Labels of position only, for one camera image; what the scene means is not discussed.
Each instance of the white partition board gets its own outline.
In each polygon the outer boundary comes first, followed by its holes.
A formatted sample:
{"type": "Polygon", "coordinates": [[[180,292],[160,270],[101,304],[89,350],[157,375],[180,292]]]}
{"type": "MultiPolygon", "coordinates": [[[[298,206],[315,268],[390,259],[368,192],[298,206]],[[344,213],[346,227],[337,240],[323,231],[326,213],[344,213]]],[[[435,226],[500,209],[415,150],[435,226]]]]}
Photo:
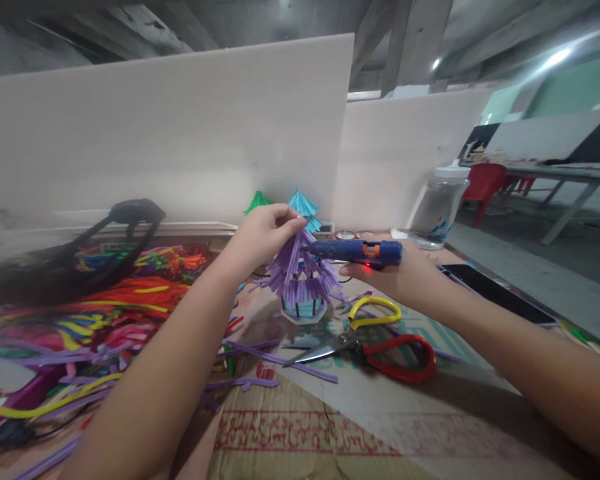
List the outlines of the white partition board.
{"type": "Polygon", "coordinates": [[[509,160],[565,159],[600,125],[600,110],[502,123],[485,152],[502,150],[509,160]]]}
{"type": "Polygon", "coordinates": [[[347,104],[333,220],[404,227],[436,167],[459,154],[491,90],[347,104]]]}
{"type": "Polygon", "coordinates": [[[235,223],[255,190],[298,186],[328,219],[352,51],[348,34],[0,77],[0,208],[62,226],[148,197],[235,223]]]}

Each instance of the hand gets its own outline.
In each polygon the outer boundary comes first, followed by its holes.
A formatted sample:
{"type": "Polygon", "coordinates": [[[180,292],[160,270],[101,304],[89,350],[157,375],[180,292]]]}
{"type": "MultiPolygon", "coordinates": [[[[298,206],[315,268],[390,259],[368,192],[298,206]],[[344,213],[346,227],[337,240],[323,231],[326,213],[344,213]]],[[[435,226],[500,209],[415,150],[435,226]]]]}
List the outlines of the hand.
{"type": "MultiPolygon", "coordinates": [[[[384,240],[365,237],[368,241],[384,240]]],[[[397,240],[404,248],[399,267],[386,267],[377,271],[359,263],[340,268],[340,275],[368,283],[388,297],[432,316],[436,304],[445,298],[446,287],[453,284],[429,258],[410,240],[397,240]]]]}
{"type": "Polygon", "coordinates": [[[242,280],[271,260],[288,239],[306,226],[307,221],[285,203],[256,207],[216,262],[222,259],[242,280]]]}

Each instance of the yellow scissor handle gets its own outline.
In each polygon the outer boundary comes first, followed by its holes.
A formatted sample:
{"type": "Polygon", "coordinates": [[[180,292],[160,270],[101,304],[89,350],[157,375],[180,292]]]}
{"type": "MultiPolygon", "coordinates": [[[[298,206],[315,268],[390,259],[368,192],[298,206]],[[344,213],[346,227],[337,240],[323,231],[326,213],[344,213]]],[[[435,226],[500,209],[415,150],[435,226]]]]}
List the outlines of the yellow scissor handle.
{"type": "Polygon", "coordinates": [[[353,331],[358,330],[359,327],[368,327],[370,325],[384,325],[386,323],[397,322],[402,318],[402,311],[394,302],[386,300],[380,297],[366,297],[358,300],[351,311],[349,312],[349,328],[353,331]],[[354,320],[358,310],[367,303],[375,303],[376,305],[382,305],[393,310],[395,313],[390,317],[378,317],[370,319],[359,319],[354,320]]]}

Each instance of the green wall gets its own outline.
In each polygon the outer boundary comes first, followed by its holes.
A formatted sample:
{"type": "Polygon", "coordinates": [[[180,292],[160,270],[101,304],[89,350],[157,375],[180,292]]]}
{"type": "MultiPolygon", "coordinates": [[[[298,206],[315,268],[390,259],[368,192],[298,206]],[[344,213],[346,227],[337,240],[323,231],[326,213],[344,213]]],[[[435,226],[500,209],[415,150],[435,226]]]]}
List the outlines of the green wall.
{"type": "Polygon", "coordinates": [[[548,76],[527,110],[525,118],[591,110],[598,100],[600,100],[600,58],[548,76]]]}
{"type": "Polygon", "coordinates": [[[496,90],[491,95],[487,106],[482,112],[480,125],[500,123],[509,114],[515,98],[518,96],[520,84],[496,90]]]}

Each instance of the table leg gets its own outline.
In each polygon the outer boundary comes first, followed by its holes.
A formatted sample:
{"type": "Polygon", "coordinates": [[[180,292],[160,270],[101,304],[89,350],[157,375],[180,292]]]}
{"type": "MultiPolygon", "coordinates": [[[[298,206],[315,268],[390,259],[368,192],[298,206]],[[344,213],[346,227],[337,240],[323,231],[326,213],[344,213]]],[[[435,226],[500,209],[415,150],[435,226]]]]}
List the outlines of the table leg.
{"type": "Polygon", "coordinates": [[[517,182],[514,182],[512,184],[510,184],[510,186],[507,187],[507,189],[505,190],[505,192],[502,194],[502,199],[500,200],[500,206],[504,205],[505,202],[509,199],[509,197],[511,196],[513,189],[515,188],[515,184],[517,182]]]}
{"type": "Polygon", "coordinates": [[[562,187],[565,184],[566,180],[560,180],[558,182],[558,184],[553,188],[553,190],[551,190],[551,193],[547,196],[547,198],[545,198],[543,200],[543,202],[540,204],[539,208],[544,208],[546,207],[549,202],[552,200],[552,198],[555,197],[555,194],[558,193],[558,190],[560,190],[560,187],[562,187]]]}
{"type": "Polygon", "coordinates": [[[576,200],[571,204],[571,206],[562,214],[562,217],[555,223],[555,225],[549,230],[549,233],[545,235],[542,239],[543,245],[548,245],[560,234],[562,229],[565,227],[567,222],[573,218],[575,213],[580,210],[582,205],[589,199],[590,196],[593,195],[593,192],[598,188],[597,184],[590,183],[587,185],[587,188],[583,190],[583,192],[576,198],[576,200]]]}

